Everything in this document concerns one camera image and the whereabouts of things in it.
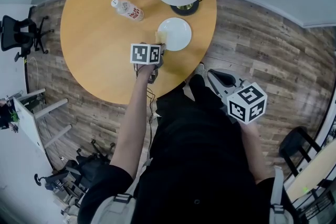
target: bottle label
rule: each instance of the bottle label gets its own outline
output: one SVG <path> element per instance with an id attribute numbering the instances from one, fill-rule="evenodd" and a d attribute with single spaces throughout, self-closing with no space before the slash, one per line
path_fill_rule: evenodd
<path id="1" fill-rule="evenodd" d="M 135 20 L 140 15 L 140 10 L 136 6 L 134 6 L 133 4 L 131 4 L 128 8 L 127 2 L 125 2 L 125 3 L 122 4 L 122 7 L 125 10 L 125 12 L 126 12 L 126 10 L 128 10 L 127 13 L 123 14 L 123 16 L 125 16 L 125 17 L 129 17 L 129 18 Z"/>

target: black and white cube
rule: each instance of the black and white cube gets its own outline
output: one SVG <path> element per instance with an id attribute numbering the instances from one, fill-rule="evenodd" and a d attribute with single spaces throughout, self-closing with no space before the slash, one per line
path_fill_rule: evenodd
<path id="1" fill-rule="evenodd" d="M 157 65 L 160 63 L 161 46 L 152 44 L 132 44 L 131 63 Z"/>
<path id="2" fill-rule="evenodd" d="M 267 94 L 257 83 L 227 97 L 228 114 L 245 124 L 265 114 Z"/>

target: white plate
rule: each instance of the white plate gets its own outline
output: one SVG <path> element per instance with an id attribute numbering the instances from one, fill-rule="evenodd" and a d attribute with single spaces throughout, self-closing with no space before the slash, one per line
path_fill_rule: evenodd
<path id="1" fill-rule="evenodd" d="M 167 32 L 166 49 L 177 51 L 184 49 L 191 40 L 190 25 L 180 18 L 169 18 L 158 28 Z"/>

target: black chair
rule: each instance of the black chair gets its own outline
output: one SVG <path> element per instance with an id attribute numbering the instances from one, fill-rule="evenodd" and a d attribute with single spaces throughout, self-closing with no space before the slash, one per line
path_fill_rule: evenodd
<path id="1" fill-rule="evenodd" d="M 307 162 L 311 161 L 308 153 L 302 147 L 305 142 L 308 142 L 317 152 L 320 152 L 321 147 L 309 136 L 307 128 L 303 126 L 296 127 L 290 131 L 279 147 L 279 155 L 285 159 L 285 162 L 294 176 L 297 176 L 299 171 L 291 161 L 290 156 L 300 152 Z"/>
<path id="2" fill-rule="evenodd" d="M 48 177 L 39 178 L 37 174 L 34 175 L 35 183 L 38 186 L 41 186 L 41 179 L 46 181 L 45 188 L 48 190 L 59 189 L 63 190 L 64 184 L 62 180 L 65 179 L 70 173 L 74 178 L 75 182 L 73 183 L 73 187 L 71 189 L 66 189 L 67 192 L 71 192 L 72 195 L 75 193 L 75 189 L 79 190 L 82 194 L 86 189 L 91 187 L 91 183 L 96 174 L 96 170 L 104 164 L 109 164 L 110 160 L 108 158 L 109 154 L 103 155 L 101 151 L 95 145 L 96 141 L 92 140 L 91 144 L 95 149 L 96 153 L 92 153 L 88 157 L 84 157 L 80 155 L 81 149 L 77 150 L 78 156 L 76 157 L 77 161 L 69 160 L 67 164 L 58 171 L 56 174 L 53 174 Z M 115 143 L 111 143 L 110 150 L 113 149 Z"/>
<path id="3" fill-rule="evenodd" d="M 54 32 L 53 29 L 42 32 L 43 22 L 48 18 L 48 16 L 43 17 L 39 28 L 37 28 L 31 19 L 18 21 L 5 15 L 2 22 L 0 22 L 1 50 L 7 51 L 13 48 L 21 48 L 21 54 L 17 53 L 14 58 L 15 61 L 19 57 L 24 58 L 30 54 L 32 46 L 34 46 L 35 51 L 41 49 L 44 54 L 47 54 L 48 50 L 44 50 L 41 37 L 47 33 Z M 28 27 L 28 32 L 21 32 L 24 27 Z"/>

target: round wooden table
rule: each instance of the round wooden table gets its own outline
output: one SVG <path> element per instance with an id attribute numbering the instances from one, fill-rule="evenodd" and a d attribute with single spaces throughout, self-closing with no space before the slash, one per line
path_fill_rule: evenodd
<path id="1" fill-rule="evenodd" d="M 185 80 L 204 57 L 216 25 L 216 0 L 203 0 L 191 16 L 175 14 L 160 0 L 129 0 L 144 11 L 134 22 L 111 7 L 112 0 L 67 0 L 61 20 L 61 46 L 68 68 L 78 83 L 96 97 L 127 104 L 135 83 L 130 63 L 132 43 L 155 43 L 160 23 L 170 17 L 186 20 L 192 29 L 190 44 L 166 51 L 164 65 L 153 85 L 162 96 Z"/>

